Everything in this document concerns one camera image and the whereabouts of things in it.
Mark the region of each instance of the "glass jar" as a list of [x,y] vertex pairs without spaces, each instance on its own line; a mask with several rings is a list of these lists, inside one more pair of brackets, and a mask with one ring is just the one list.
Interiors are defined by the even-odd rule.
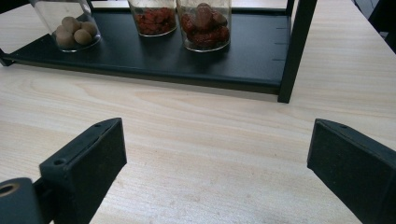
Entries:
[[177,28],[175,0],[128,0],[137,32],[159,36]]
[[99,42],[101,35],[86,0],[30,0],[49,34],[64,52]]
[[231,39],[231,0],[177,0],[183,46],[206,52]]

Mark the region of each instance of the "light wood tabletop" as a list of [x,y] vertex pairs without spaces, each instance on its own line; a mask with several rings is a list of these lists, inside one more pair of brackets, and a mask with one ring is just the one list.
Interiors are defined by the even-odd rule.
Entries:
[[[31,6],[0,14],[4,52],[46,33]],[[0,182],[36,181],[38,164],[111,118],[122,118],[128,163],[92,223],[359,223],[306,168],[314,120],[344,123],[396,149],[396,56],[350,0],[318,0],[289,104],[260,93],[0,67]]]

